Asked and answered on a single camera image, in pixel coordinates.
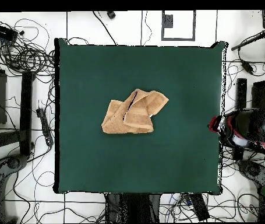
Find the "floor tile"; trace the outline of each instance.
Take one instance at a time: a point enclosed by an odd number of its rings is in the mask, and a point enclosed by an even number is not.
[[[38,202],[30,203],[30,209],[27,212],[29,205],[27,202],[12,202],[6,201],[5,207],[8,217],[18,216],[17,223],[23,218],[24,224],[62,224],[63,223],[63,204]]]
[[[92,223],[104,213],[105,204],[66,203],[65,223]]]
[[[66,193],[67,202],[105,202],[104,195],[102,193],[90,193],[90,192],[69,192]]]

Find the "crumpled towel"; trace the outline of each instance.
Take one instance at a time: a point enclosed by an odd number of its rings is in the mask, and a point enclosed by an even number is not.
[[[152,132],[150,117],[156,115],[167,101],[162,93],[140,89],[133,91],[124,102],[111,100],[101,124],[102,130],[108,134]]]

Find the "cord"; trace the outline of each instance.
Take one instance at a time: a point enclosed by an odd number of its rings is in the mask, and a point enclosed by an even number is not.
[[[70,45],[72,45],[72,44],[70,43],[70,41],[71,41],[72,39],[84,40],[84,42],[86,42],[86,45],[89,45],[89,42],[88,42],[86,39],[84,39],[84,38],[79,38],[79,37],[72,37],[72,38],[70,38],[70,39],[68,40],[68,43],[69,43]]]
[[[250,38],[252,38],[252,37],[256,37],[256,36],[258,36],[258,35],[260,35],[260,33],[255,34],[255,35],[253,35],[253,36],[250,36],[250,37],[244,39],[240,44],[242,44],[242,43],[244,43],[246,40],[248,40],[248,39],[250,39]],[[264,73],[261,74],[261,75],[255,75],[253,72],[256,72],[256,71],[253,71],[252,66],[251,66],[248,62],[246,62],[245,60],[243,60],[243,59],[241,58],[241,56],[240,56],[240,50],[241,50],[241,48],[238,48],[238,57],[239,57],[239,59],[240,59],[240,61],[241,61],[241,63],[242,63],[242,66],[244,67],[244,69],[245,69],[248,73],[250,73],[251,75],[253,75],[253,76],[263,76],[263,75],[265,74],[265,69],[264,69],[265,61],[264,61],[264,63],[263,63],[263,71],[264,71]]]
[[[238,197],[238,200],[237,200],[237,207],[238,207],[238,212],[239,212],[239,215],[240,215],[240,217],[241,217],[241,219],[243,220],[243,222],[245,222],[245,220],[244,220],[244,218],[243,218],[243,216],[242,216],[242,214],[241,214],[241,212],[240,212],[240,198],[242,198],[243,196],[245,196],[245,195],[249,195],[249,196],[251,196],[251,197],[253,197],[253,198],[256,198],[257,200],[259,200],[259,198],[257,197],[257,196],[255,196],[255,195],[253,195],[253,194],[251,194],[251,193],[244,193],[244,194],[242,194],[242,195],[240,195],[239,197]]]
[[[95,14],[94,11],[93,15],[101,22],[101,24],[104,26],[105,30],[107,31],[108,35],[110,36],[110,38],[112,39],[112,41],[114,42],[114,44],[117,46],[118,44],[116,43],[116,41],[114,40],[114,38],[111,36],[111,34],[109,33],[109,31],[107,30],[107,27],[105,26],[105,24],[102,22],[102,20]]]
[[[15,184],[16,184],[16,182],[17,182],[17,180],[18,180],[18,175],[19,175],[19,172],[17,171],[17,173],[16,173],[16,180],[15,180],[14,185],[13,185],[13,191],[14,191],[14,193],[15,193],[16,196],[18,196],[20,199],[26,201],[26,202],[29,204],[29,208],[27,209],[26,213],[23,215],[22,220],[20,220],[20,224],[22,224],[24,217],[27,215],[27,213],[29,212],[29,210],[30,210],[30,208],[31,208],[31,204],[30,204],[30,202],[28,202],[28,200],[26,200],[26,199],[24,199],[23,197],[21,197],[21,196],[16,192],[16,190],[15,190]]]
[[[6,114],[8,115],[8,117],[10,118],[11,124],[13,125],[14,130],[17,132],[17,134],[18,134],[18,139],[19,139],[19,142],[20,142],[20,134],[19,134],[19,131],[16,129],[16,126],[14,125],[14,123],[13,123],[13,121],[12,121],[12,119],[11,119],[10,114],[9,114],[9,113],[6,111],[6,109],[4,109],[1,105],[0,105],[0,108],[3,109],[3,110],[6,112]]]
[[[150,34],[150,37],[149,37],[149,39],[148,40],[146,40],[146,42],[144,43],[144,45],[143,46],[145,46],[146,45],[146,43],[148,42],[148,41],[150,41],[150,39],[151,39],[151,35],[152,35],[152,29],[148,26],[148,24],[147,24],[147,14],[148,14],[148,11],[146,12],[146,17],[144,18],[144,23],[146,24],[146,26],[150,29],[150,32],[151,32],[151,34]]]

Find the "black bar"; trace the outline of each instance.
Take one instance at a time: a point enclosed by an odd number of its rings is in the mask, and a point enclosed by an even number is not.
[[[32,84],[35,79],[31,71],[22,75],[22,98],[20,103],[20,130],[25,131],[26,139],[19,142],[20,154],[29,156],[31,152],[31,109],[32,109]]]
[[[148,194],[124,193],[123,200],[127,205],[126,223],[153,223],[151,217],[151,203]]]
[[[246,108],[246,94],[247,94],[247,79],[238,78],[236,83],[236,97],[235,97],[235,108],[243,109]]]
[[[193,209],[199,221],[203,221],[210,218],[207,205],[204,202],[203,195],[200,193],[190,194],[189,196],[193,205]]]
[[[253,42],[255,42],[257,40],[260,40],[260,39],[263,39],[263,38],[265,38],[265,31],[261,31],[259,34],[257,34],[256,37],[254,37],[254,38],[252,38],[252,39],[250,39],[250,40],[248,40],[246,42],[243,42],[243,43],[241,43],[239,45],[236,45],[236,46],[232,47],[232,51],[235,51],[236,49],[239,49],[239,48],[241,48],[243,46],[246,46],[246,45],[248,45],[250,43],[253,43]]]
[[[236,82],[236,96],[235,96],[235,109],[246,108],[247,94],[247,79],[238,78]],[[233,160],[242,160],[244,155],[244,149],[236,147],[232,149]]]
[[[13,144],[15,142],[25,141],[27,138],[26,131],[8,131],[0,133],[0,147]]]

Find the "cable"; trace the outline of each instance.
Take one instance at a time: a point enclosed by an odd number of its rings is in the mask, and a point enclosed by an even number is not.
[[[18,133],[18,138],[19,138],[19,142],[20,142],[20,134],[19,134],[19,131],[16,129],[16,126],[14,125],[14,123],[13,123],[13,121],[11,119],[10,114],[1,105],[0,105],[0,108],[3,109],[6,112],[6,114],[8,114],[8,117],[10,118],[10,121],[11,121],[11,124],[13,125],[13,127],[14,127],[14,130]]]
[[[255,35],[253,35],[253,36],[250,36],[250,37],[244,39],[240,44],[244,43],[246,40],[248,40],[248,39],[250,39],[250,38],[252,38],[252,37],[256,37],[256,36],[258,36],[259,34],[260,34],[260,33],[255,34]],[[249,67],[249,66],[251,67],[251,65],[250,65],[248,62],[246,62],[245,60],[243,60],[243,59],[241,58],[241,56],[240,56],[240,50],[241,50],[241,48],[238,48],[238,57],[239,57],[239,59],[240,59],[242,65],[247,66],[247,67]],[[263,76],[263,75],[265,74],[264,66],[265,66],[265,61],[264,61],[264,63],[263,63],[263,71],[264,71],[263,74],[261,74],[261,75],[255,75],[254,73],[255,73],[256,71],[251,71],[250,74],[253,75],[253,76]]]
[[[241,219],[243,220],[243,222],[246,222],[245,220],[244,220],[244,218],[243,218],[243,216],[241,215],[241,212],[240,212],[240,207],[239,207],[239,205],[240,205],[240,198],[242,198],[243,196],[246,196],[246,195],[249,195],[249,196],[251,196],[251,197],[254,197],[254,198],[256,198],[258,201],[259,201],[259,198],[257,197],[257,196],[255,196],[255,195],[253,195],[253,194],[251,194],[251,193],[244,193],[244,194],[242,194],[242,195],[240,195],[239,197],[238,197],[238,199],[237,199],[237,208],[238,208],[238,212],[239,212],[239,215],[240,215],[240,217],[241,217]]]
[[[20,224],[22,224],[24,217],[27,215],[27,213],[29,212],[29,210],[30,210],[30,208],[31,208],[31,204],[30,204],[30,202],[28,202],[28,200],[26,200],[26,199],[24,199],[23,197],[21,197],[21,196],[15,191],[15,184],[16,184],[16,182],[17,182],[17,179],[18,179],[18,171],[17,171],[17,173],[16,173],[16,180],[15,180],[14,185],[13,185],[13,191],[14,191],[14,193],[15,193],[16,196],[18,196],[20,199],[26,201],[26,202],[29,204],[29,208],[27,209],[26,213],[23,215],[22,220],[20,220]]]
[[[38,158],[40,158],[40,157],[46,155],[49,151],[51,151],[51,147],[48,148],[47,151],[46,151],[45,153],[43,153],[42,155],[39,155],[39,156],[37,156],[37,157],[34,157],[33,159],[28,160],[27,162],[28,162],[28,163],[29,163],[29,162],[32,162],[32,161],[34,161],[34,160],[36,160],[36,159],[38,159]]]
[[[85,216],[79,215],[78,213],[76,213],[74,210],[72,210],[72,209],[70,209],[70,208],[65,208],[65,209],[60,209],[59,211],[48,212],[48,213],[43,214],[43,215],[41,216],[41,218],[37,221],[36,224],[39,224],[39,223],[40,223],[40,221],[41,221],[41,219],[43,218],[43,216],[56,214],[56,213],[59,213],[59,212],[62,212],[62,211],[64,211],[64,210],[66,210],[66,209],[69,210],[69,211],[71,211],[71,212],[74,213],[75,215],[77,215],[77,216],[83,218],[84,221],[88,221],[88,222],[90,222],[90,223],[97,223],[96,221],[90,221],[90,220],[89,220],[90,218],[95,218],[95,216],[85,217]]]
[[[152,35],[152,29],[148,26],[148,24],[147,24],[147,14],[148,14],[148,11],[146,12],[146,17],[144,18],[144,23],[146,24],[146,26],[150,29],[150,31],[151,31],[151,34],[150,34],[150,37],[149,37],[149,39],[148,40],[146,40],[146,42],[144,43],[144,45],[146,45],[146,43],[148,42],[148,41],[150,41],[150,39],[151,39],[151,35]]]
[[[54,182],[53,182],[53,183],[50,184],[50,185],[42,185],[42,184],[40,184],[40,183],[38,182],[39,179],[42,177],[42,175],[43,175],[43,174],[46,174],[46,173],[52,173],[53,175],[55,175],[52,171],[45,171],[45,172],[43,172],[43,173],[40,174],[40,176],[38,177],[37,180],[36,180],[35,177],[34,177],[34,179],[35,179],[35,181],[36,181],[35,189],[34,189],[34,201],[35,201],[34,209],[35,209],[35,207],[36,207],[36,205],[37,205],[37,204],[36,204],[36,188],[37,188],[37,184],[40,185],[40,186],[42,186],[42,187],[49,187],[49,186],[52,186],[52,185],[54,184]],[[37,214],[38,209],[37,209],[36,211],[34,211],[34,216],[35,216],[35,218],[36,218],[36,221],[38,221],[38,214]]]
[[[116,43],[116,41],[114,40],[114,38],[111,36],[111,34],[109,33],[109,31],[107,30],[107,27],[105,26],[105,24],[102,22],[102,20],[95,14],[94,11],[93,12],[93,15],[101,22],[101,24],[104,26],[104,28],[106,29],[108,35],[110,36],[110,38],[113,40],[114,44],[117,46],[118,44]]]
[[[86,42],[86,45],[89,45],[89,42],[88,42],[86,39],[84,39],[84,38],[79,38],[79,37],[72,37],[72,38],[70,38],[70,39],[68,40],[68,43],[69,43],[70,45],[72,45],[72,44],[70,43],[71,39],[84,40],[84,42]]]
[[[142,11],[142,18],[140,20],[140,45],[142,45],[143,41],[143,11]]]

